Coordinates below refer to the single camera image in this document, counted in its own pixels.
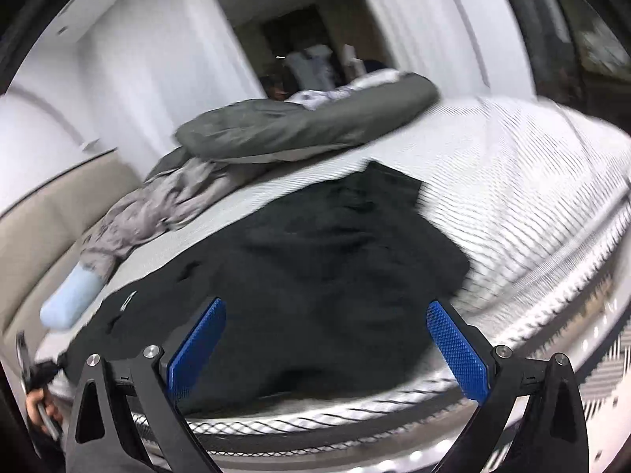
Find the white bedsheet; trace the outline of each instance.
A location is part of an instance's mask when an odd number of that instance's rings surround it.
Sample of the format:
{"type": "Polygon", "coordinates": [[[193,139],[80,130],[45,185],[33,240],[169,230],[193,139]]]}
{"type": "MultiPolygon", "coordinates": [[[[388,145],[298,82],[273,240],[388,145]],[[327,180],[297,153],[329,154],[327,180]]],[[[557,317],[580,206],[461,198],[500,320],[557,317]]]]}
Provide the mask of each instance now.
{"type": "MultiPolygon", "coordinates": [[[[452,303],[491,338],[584,260],[581,244],[611,220],[627,192],[631,138],[548,101],[442,102],[366,146],[298,170],[282,168],[287,173],[242,188],[184,229],[138,248],[71,330],[44,338],[36,359],[65,350],[110,293],[269,201],[360,170],[368,159],[424,182],[422,215],[471,259],[452,303]]],[[[628,212],[621,219],[628,225],[628,212]]],[[[63,374],[51,390],[73,396],[63,374]]]]}

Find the white patterned cloth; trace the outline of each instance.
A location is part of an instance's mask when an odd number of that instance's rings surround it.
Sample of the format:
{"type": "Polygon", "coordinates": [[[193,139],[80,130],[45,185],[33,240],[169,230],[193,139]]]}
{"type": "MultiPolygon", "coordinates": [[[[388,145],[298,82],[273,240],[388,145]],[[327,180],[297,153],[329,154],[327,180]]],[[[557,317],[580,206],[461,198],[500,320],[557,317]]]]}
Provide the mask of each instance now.
{"type": "MultiPolygon", "coordinates": [[[[424,182],[420,212],[471,259],[465,285],[452,303],[491,343],[501,339],[519,346],[549,322],[586,285],[631,221],[631,138],[624,132],[548,101],[443,101],[363,147],[300,169],[280,168],[216,203],[184,229],[138,248],[71,331],[44,339],[38,358],[65,350],[116,289],[269,201],[358,171],[369,159],[424,182]]],[[[369,399],[304,402],[300,410],[310,410],[313,428],[379,417],[380,411],[401,409],[451,387],[449,379],[437,384],[443,368],[429,352],[405,386],[369,399]]],[[[68,390],[67,381],[56,382],[57,393],[68,390]]],[[[257,422],[265,432],[304,425],[299,410],[287,411],[294,413],[287,420],[278,416],[282,412],[261,415],[257,422]]],[[[217,421],[197,425],[208,433],[254,428],[217,421]]]]}

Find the human hand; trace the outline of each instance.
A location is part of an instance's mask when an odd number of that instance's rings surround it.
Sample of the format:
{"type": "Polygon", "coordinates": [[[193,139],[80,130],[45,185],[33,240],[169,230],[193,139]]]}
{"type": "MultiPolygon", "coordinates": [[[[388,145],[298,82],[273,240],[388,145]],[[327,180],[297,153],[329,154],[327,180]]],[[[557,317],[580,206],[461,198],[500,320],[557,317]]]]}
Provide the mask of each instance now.
{"type": "Polygon", "coordinates": [[[61,412],[59,412],[59,409],[53,402],[48,391],[37,389],[26,395],[26,414],[29,420],[35,427],[39,428],[45,434],[48,434],[48,429],[46,428],[46,425],[43,424],[42,417],[37,410],[37,404],[39,402],[43,403],[46,414],[48,414],[48,416],[50,416],[53,420],[56,420],[60,425],[64,421],[64,417],[61,412]]]}

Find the curtain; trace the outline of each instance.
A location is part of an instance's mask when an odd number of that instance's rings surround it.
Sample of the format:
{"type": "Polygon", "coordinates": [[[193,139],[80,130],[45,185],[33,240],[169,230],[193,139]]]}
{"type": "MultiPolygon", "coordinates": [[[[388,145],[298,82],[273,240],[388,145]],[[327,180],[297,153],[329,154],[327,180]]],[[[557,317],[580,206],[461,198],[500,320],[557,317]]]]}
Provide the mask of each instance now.
{"type": "Polygon", "coordinates": [[[118,0],[80,44],[105,145],[144,176],[200,113],[263,97],[217,0],[118,0]]]}
{"type": "Polygon", "coordinates": [[[395,67],[433,81],[443,96],[488,93],[454,0],[367,0],[395,67]]]}

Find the blue gripper pad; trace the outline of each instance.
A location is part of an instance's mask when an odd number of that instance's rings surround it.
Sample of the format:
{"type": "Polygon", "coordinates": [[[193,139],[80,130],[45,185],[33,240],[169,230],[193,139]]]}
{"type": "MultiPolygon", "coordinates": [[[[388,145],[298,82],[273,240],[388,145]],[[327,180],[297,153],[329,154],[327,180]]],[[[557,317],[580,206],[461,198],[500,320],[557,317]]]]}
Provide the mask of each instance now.
{"type": "Polygon", "coordinates": [[[487,368],[439,302],[427,308],[427,330],[465,397],[482,404],[489,392],[487,368]]]}
{"type": "Polygon", "coordinates": [[[188,396],[225,327],[225,302],[215,299],[168,365],[166,390],[174,403],[188,396]]]}

